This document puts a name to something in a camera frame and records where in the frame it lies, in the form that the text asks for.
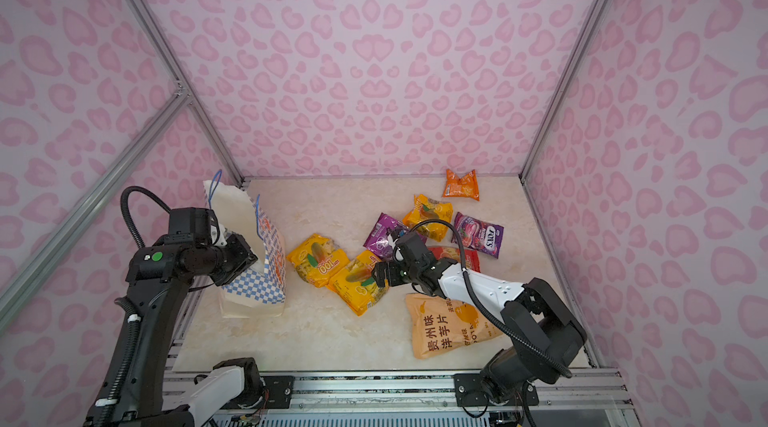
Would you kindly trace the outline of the yellow mango candy bag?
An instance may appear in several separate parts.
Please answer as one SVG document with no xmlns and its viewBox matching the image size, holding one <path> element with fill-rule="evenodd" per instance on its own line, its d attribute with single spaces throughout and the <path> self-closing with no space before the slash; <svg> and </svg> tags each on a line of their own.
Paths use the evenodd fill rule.
<svg viewBox="0 0 768 427">
<path fill-rule="evenodd" d="M 299 277 L 314 287 L 326 287 L 332 277 L 349 263 L 348 255 L 335 241 L 317 233 L 294 248 L 286 259 Z"/>
<path fill-rule="evenodd" d="M 357 315 L 364 315 L 388 292 L 389 287 L 379 287 L 373 270 L 380 258 L 369 250 L 363 250 L 329 281 L 328 288 L 335 292 Z"/>
</svg>

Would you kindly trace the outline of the blue checkered paper bag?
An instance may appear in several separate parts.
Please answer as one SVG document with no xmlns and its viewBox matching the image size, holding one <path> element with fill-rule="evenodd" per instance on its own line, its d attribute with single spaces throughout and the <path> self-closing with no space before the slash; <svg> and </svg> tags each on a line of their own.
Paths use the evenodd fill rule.
<svg viewBox="0 0 768 427">
<path fill-rule="evenodd" d="M 203 182 L 208 206 L 226 234 L 244 237 L 257 259 L 218 289 L 221 315 L 228 319 L 277 317 L 286 305 L 283 236 L 268 217 L 260 197 L 223 183 L 221 175 Z"/>
</svg>

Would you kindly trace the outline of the red fruit candy bag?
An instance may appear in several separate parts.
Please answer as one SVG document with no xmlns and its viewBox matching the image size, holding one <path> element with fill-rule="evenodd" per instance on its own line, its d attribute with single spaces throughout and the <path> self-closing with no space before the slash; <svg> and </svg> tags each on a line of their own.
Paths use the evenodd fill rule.
<svg viewBox="0 0 768 427">
<path fill-rule="evenodd" d="M 456 262 L 460 261 L 461 255 L 457 247 L 432 246 L 429 248 L 429 250 L 437 259 L 449 258 Z M 469 250 L 469 249 L 465 250 L 465 264 L 466 264 L 466 267 L 472 271 L 475 271 L 475 272 L 481 271 L 480 259 L 479 259 L 478 253 L 473 250 Z"/>
</svg>

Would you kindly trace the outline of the orange taro chips bag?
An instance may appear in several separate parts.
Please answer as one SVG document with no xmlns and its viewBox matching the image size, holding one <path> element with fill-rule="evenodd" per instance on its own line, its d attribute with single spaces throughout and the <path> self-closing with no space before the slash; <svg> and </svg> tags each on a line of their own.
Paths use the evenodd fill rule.
<svg viewBox="0 0 768 427">
<path fill-rule="evenodd" d="M 409 294 L 405 305 L 412 322 L 412 350 L 417 359 L 432 358 L 502 334 L 468 303 Z"/>
</svg>

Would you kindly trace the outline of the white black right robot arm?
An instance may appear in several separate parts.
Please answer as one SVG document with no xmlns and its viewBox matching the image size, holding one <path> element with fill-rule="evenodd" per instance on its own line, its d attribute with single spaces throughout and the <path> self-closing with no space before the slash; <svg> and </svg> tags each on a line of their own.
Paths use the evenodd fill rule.
<svg viewBox="0 0 768 427">
<path fill-rule="evenodd" d="M 466 249 L 459 258 L 438 258 L 416 232 L 394 241 L 393 254 L 372 272 L 380 287 L 410 284 L 419 292 L 473 306 L 483 320 L 509 337 L 479 372 L 479 387 L 489 402 L 503 405 L 527 400 L 536 380 L 553 385 L 570 378 L 570 365 L 587 341 L 576 316 L 552 286 L 541 278 L 510 282 L 467 266 Z"/>
</svg>

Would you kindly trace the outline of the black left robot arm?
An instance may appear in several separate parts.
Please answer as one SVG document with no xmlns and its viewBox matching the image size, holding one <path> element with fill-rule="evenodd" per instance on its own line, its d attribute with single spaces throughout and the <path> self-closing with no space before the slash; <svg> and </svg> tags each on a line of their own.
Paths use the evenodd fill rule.
<svg viewBox="0 0 768 427">
<path fill-rule="evenodd" d="M 201 426 L 229 403 L 258 406 L 264 383 L 252 358 L 218 363 L 174 407 L 163 401 L 164 369 L 177 317 L 198 277 L 216 286 L 233 281 L 257 261 L 239 233 L 227 233 L 205 208 L 169 210 L 166 234 L 148 245 L 127 205 L 121 214 L 137 242 L 127 291 L 115 303 L 124 313 L 117 344 L 87 426 Z"/>
</svg>

